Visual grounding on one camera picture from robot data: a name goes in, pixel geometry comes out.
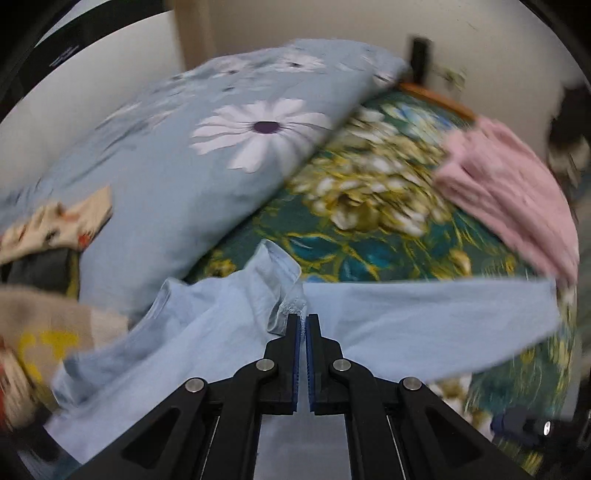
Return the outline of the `light blue shirt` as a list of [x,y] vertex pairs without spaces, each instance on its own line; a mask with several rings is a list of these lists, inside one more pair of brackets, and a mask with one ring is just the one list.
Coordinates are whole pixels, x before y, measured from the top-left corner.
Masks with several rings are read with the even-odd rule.
[[227,277],[165,281],[128,334],[66,358],[47,432],[86,462],[185,380],[221,380],[259,359],[293,314],[318,315],[346,357],[377,376],[427,382],[502,363],[561,322],[551,280],[317,283],[264,240]]

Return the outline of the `hanging dark clothes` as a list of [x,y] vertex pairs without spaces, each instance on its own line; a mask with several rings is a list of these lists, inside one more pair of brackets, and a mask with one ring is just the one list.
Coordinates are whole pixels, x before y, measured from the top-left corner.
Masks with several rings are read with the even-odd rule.
[[590,89],[565,86],[547,137],[547,161],[568,203],[574,206],[590,182]]

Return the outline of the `green floral bed sheet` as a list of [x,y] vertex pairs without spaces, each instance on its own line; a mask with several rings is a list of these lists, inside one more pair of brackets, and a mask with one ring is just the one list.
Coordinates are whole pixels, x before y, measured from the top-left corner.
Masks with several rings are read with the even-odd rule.
[[[270,239],[325,282],[536,278],[536,272],[478,220],[433,187],[443,142],[469,122],[393,91],[368,102],[334,141],[266,206],[193,266],[187,281],[242,268]],[[508,407],[570,415],[577,404],[580,353],[574,299],[558,297],[559,330],[513,359],[475,374],[436,381],[433,391],[473,426]]]

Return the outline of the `blue floral quilt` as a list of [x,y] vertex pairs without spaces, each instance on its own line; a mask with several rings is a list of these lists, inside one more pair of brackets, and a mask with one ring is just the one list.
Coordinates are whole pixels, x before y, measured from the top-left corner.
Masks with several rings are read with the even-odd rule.
[[390,51],[351,40],[214,58],[112,113],[37,181],[4,189],[1,224],[109,187],[112,215],[82,255],[79,298],[136,321],[166,279],[185,277],[407,71]]

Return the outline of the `black garment pile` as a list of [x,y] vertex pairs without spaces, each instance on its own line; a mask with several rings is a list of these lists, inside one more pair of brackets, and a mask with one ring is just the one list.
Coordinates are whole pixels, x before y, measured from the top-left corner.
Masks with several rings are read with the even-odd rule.
[[80,254],[67,248],[27,255],[1,266],[1,284],[17,285],[77,299]]

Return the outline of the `beige patterned cloth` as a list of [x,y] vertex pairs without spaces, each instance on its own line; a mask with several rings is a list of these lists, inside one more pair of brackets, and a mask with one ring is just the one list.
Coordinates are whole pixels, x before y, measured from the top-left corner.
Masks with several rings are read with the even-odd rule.
[[84,251],[113,213],[111,188],[105,186],[86,199],[65,206],[50,202],[1,233],[1,264],[48,250]]

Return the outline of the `pink folded garment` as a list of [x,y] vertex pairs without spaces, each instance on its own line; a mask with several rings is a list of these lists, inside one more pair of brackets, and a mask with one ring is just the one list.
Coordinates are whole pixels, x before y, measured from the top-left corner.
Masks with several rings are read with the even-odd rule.
[[506,125],[480,117],[444,141],[433,184],[537,273],[574,286],[579,242],[569,204],[535,152]]

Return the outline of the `black speaker on wall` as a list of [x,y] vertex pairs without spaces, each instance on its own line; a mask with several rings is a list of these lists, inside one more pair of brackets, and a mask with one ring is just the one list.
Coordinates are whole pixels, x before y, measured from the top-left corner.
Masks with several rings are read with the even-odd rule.
[[432,41],[425,37],[413,37],[411,43],[410,66],[413,83],[426,84],[431,64]]

